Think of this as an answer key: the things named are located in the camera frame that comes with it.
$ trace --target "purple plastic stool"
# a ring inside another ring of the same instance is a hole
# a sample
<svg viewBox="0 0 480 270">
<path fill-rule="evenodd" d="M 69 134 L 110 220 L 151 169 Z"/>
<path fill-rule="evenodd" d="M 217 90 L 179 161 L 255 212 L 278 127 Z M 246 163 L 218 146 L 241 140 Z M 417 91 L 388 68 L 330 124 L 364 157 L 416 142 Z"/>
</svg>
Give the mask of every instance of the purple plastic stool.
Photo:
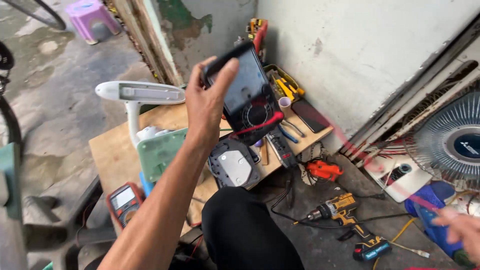
<svg viewBox="0 0 480 270">
<path fill-rule="evenodd" d="M 120 33 L 115 19 L 110 16 L 105 6 L 97 0 L 80 0 L 68 5 L 65 11 L 68 13 L 73 26 L 77 28 L 80 35 L 90 45 L 98 43 L 91 31 L 95 22 L 105 24 L 114 35 Z"/>
</svg>

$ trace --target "analog multimeter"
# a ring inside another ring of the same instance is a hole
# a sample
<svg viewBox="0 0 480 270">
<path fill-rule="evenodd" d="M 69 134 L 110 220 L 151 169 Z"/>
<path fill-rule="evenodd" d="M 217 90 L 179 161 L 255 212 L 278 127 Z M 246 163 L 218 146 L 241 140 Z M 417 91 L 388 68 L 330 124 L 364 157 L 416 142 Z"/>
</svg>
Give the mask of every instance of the analog multimeter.
<svg viewBox="0 0 480 270">
<path fill-rule="evenodd" d="M 138 211 L 143 201 L 143 193 L 132 182 L 125 183 L 107 196 L 108 210 L 122 230 Z"/>
</svg>

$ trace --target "fan grille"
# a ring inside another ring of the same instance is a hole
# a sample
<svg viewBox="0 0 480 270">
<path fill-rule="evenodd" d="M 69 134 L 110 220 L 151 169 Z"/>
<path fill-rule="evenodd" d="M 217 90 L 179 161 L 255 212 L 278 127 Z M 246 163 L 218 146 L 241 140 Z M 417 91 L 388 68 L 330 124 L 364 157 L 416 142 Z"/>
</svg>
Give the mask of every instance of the fan grille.
<svg viewBox="0 0 480 270">
<path fill-rule="evenodd" d="M 480 190 L 480 154 L 462 136 L 480 138 L 480 80 L 468 92 L 443 107 L 404 138 L 410 157 L 437 180 L 468 190 Z"/>
</svg>

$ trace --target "yellow drill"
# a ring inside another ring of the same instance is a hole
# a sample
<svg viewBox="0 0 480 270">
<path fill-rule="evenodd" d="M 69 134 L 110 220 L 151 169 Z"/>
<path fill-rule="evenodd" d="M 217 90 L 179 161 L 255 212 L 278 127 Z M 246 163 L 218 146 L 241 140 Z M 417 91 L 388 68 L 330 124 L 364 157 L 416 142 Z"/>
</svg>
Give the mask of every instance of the yellow drill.
<svg viewBox="0 0 480 270">
<path fill-rule="evenodd" d="M 346 193 L 317 206 L 307 215 L 307 219 L 310 221 L 320 218 L 333 219 L 342 226 L 357 223 L 353 211 L 357 209 L 359 204 L 360 202 L 355 200 L 351 193 Z M 353 258 L 357 261 L 371 260 L 392 250 L 386 239 L 372 234 L 362 224 L 353 225 L 352 231 L 361 239 L 359 243 L 355 244 L 355 251 L 353 252 Z"/>
</svg>

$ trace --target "black smartphone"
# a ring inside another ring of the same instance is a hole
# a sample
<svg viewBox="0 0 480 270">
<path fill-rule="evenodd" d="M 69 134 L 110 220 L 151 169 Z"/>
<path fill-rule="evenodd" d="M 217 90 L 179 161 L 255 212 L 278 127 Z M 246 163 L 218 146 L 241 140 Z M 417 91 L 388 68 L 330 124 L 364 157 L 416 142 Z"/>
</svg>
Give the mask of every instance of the black smartphone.
<svg viewBox="0 0 480 270">
<path fill-rule="evenodd" d="M 232 51 L 208 64 L 202 75 L 209 88 L 218 72 L 232 58 L 239 60 L 239 71 L 228 88 L 223 114 L 239 140 L 253 145 L 279 124 L 283 117 L 268 78 L 258 60 L 251 41 L 237 45 Z"/>
<path fill-rule="evenodd" d="M 292 111 L 300 117 L 313 133 L 318 133 L 330 125 L 328 120 L 304 99 L 294 102 Z"/>
</svg>

